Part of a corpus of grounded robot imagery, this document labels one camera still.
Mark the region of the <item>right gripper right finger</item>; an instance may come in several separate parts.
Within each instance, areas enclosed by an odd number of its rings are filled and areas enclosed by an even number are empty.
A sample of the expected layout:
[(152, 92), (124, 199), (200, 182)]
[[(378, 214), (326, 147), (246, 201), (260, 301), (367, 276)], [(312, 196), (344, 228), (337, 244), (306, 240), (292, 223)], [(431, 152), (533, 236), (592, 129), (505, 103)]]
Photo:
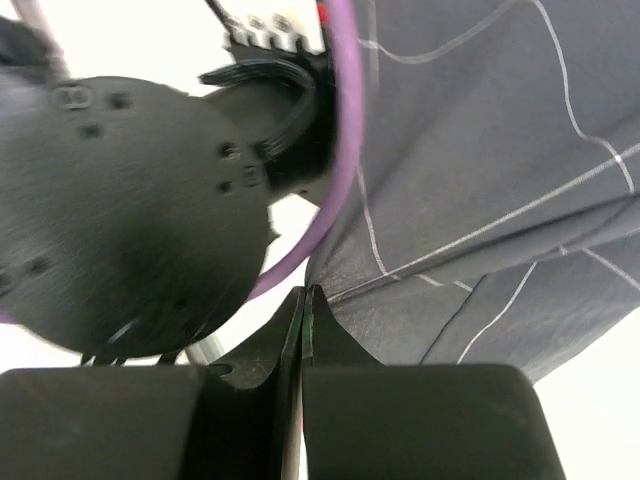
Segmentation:
[(303, 428), (312, 479), (561, 479), (539, 399), (516, 368), (386, 366), (306, 295)]

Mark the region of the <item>dark grey checked pillowcase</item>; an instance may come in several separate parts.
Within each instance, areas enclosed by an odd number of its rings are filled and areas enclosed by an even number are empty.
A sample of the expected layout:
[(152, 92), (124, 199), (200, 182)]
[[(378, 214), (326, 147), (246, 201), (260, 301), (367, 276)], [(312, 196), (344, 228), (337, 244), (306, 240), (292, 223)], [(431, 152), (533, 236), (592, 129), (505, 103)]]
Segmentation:
[(540, 380), (639, 305), (639, 5), (358, 1), (366, 132), (311, 258), (387, 364)]

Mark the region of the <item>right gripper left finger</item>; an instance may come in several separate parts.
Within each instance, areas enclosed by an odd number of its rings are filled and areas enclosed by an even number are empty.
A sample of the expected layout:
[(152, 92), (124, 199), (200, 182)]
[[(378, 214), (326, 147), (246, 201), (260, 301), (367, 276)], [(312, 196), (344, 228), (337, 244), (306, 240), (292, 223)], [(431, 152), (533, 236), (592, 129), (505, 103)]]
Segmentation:
[(304, 291), (210, 365), (15, 369), (5, 479), (294, 479)]

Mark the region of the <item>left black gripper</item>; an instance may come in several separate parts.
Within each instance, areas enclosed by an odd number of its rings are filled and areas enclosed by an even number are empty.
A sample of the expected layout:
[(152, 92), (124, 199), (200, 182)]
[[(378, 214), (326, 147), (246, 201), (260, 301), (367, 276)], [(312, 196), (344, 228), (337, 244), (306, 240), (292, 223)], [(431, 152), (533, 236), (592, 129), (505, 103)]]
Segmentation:
[(123, 76), (59, 80), (1, 22), (1, 320), (104, 363), (168, 355), (248, 299), (268, 209), (328, 168), (328, 52), (232, 37), (192, 96)]

